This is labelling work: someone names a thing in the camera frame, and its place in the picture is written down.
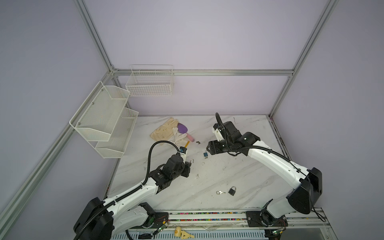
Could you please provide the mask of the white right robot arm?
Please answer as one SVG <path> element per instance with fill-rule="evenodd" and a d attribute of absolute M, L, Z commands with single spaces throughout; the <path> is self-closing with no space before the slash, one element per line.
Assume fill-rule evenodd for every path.
<path fill-rule="evenodd" d="M 218 113 L 216 120 L 212 128 L 216 140 L 210 141 L 206 148 L 211 155 L 227 153 L 236 157 L 243 154 L 268 167 L 291 187 L 287 194 L 271 199 L 263 206 L 259 215 L 261 225 L 272 226 L 293 212 L 308 215 L 316 211 L 315 204 L 323 193 L 320 170 L 296 164 L 251 132 L 241 134 L 231 121 L 224 123 Z"/>

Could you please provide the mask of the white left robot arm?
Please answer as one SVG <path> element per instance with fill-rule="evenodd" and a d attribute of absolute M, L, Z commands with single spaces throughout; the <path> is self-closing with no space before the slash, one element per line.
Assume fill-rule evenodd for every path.
<path fill-rule="evenodd" d="M 109 240 L 134 227 L 151 227 L 156 212 L 146 202 L 168 188 L 172 181 L 187 178 L 191 163 L 186 160 L 187 148 L 180 147 L 165 164 L 147 170 L 145 179 L 134 187 L 111 198 L 90 200 L 74 225 L 76 240 Z"/>

